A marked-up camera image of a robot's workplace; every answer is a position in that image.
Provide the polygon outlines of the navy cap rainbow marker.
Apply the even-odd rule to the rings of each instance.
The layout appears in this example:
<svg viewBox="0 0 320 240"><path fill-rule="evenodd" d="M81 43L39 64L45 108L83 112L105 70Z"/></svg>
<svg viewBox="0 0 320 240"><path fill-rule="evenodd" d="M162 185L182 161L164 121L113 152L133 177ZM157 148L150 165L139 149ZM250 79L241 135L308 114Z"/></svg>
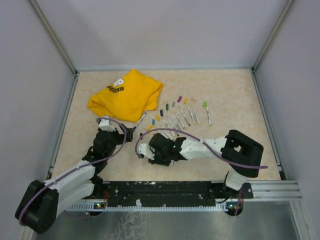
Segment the navy cap rainbow marker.
<svg viewBox="0 0 320 240"><path fill-rule="evenodd" d="M175 125L173 124L173 122L171 121L171 119L170 119L169 116L167 116L167 120L168 120L171 128L176 130Z"/></svg>

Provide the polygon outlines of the yellow cap rainbow marker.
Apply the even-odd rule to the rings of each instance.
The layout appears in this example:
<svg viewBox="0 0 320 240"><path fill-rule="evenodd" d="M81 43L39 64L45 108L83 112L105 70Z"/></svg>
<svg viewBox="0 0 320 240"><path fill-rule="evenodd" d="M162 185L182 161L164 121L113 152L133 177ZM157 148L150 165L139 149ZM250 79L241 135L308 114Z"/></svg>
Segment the yellow cap rainbow marker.
<svg viewBox="0 0 320 240"><path fill-rule="evenodd" d="M190 116L191 116L191 119L192 119L192 121L193 121L193 124L196 125L197 123L196 123L196 120L195 120L195 117L194 117L194 114L193 114L191 108L190 108L189 106L187 106L187 108L188 108L189 114L190 114Z"/></svg>

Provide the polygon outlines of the grey cap marker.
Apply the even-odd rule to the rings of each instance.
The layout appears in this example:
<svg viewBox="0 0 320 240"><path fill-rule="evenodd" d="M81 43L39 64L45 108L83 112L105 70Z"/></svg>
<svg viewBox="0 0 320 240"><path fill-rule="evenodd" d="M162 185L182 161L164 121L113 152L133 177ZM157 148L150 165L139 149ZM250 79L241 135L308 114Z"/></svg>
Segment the grey cap marker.
<svg viewBox="0 0 320 240"><path fill-rule="evenodd" d="M178 122L180 123L182 129L186 129L185 125L183 124L183 122L177 112L175 112L175 116L176 116Z"/></svg>

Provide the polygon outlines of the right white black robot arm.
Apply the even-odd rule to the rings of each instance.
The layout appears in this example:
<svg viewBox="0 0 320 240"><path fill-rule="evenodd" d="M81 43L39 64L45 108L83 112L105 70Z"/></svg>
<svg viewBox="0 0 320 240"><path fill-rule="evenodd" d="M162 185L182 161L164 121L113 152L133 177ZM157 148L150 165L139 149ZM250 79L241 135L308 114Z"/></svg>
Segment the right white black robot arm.
<svg viewBox="0 0 320 240"><path fill-rule="evenodd" d="M172 162L194 159L219 159L230 165L223 192L235 198L245 181L257 178L260 170L264 147L238 130L230 130L221 137L200 139L191 134L170 139L155 134L149 143L140 144L139 153L148 158L150 164L169 166Z"/></svg>

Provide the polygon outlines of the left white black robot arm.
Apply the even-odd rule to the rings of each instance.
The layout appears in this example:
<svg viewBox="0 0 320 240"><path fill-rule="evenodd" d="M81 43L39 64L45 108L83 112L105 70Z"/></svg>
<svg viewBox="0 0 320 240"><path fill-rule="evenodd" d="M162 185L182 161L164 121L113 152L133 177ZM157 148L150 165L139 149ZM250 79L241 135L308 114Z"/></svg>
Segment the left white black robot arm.
<svg viewBox="0 0 320 240"><path fill-rule="evenodd" d="M101 197L104 186L98 174L119 152L117 146L123 147L133 140L134 128L124 124L120 124L120 128L123 133L112 125L99 127L93 145L74 167L53 179L32 181L15 212L19 223L43 234L72 204L89 196Z"/></svg>

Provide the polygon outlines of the cyan cap marker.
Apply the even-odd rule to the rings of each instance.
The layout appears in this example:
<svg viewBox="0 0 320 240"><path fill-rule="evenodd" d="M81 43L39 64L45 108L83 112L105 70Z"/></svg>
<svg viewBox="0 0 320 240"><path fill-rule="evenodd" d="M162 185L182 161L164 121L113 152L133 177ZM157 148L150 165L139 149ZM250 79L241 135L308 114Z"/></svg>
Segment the cyan cap marker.
<svg viewBox="0 0 320 240"><path fill-rule="evenodd" d="M174 138L167 130L165 130L165 128L164 128L162 125L160 125L160 128L161 128L162 131L168 136L168 138L169 138L170 140L172 140L172 141L175 140L175 138Z"/></svg>

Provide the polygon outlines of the lime green cap marker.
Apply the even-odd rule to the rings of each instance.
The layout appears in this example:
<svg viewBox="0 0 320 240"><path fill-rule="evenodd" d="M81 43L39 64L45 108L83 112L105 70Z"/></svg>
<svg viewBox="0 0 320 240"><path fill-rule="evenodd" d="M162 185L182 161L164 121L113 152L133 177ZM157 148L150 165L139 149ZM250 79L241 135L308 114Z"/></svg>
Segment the lime green cap marker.
<svg viewBox="0 0 320 240"><path fill-rule="evenodd" d="M205 108L206 108L206 114L207 114L208 125L211 127L211 126L212 126L212 120L211 120L211 115L210 115L210 110L209 110L208 105L207 105Z"/></svg>

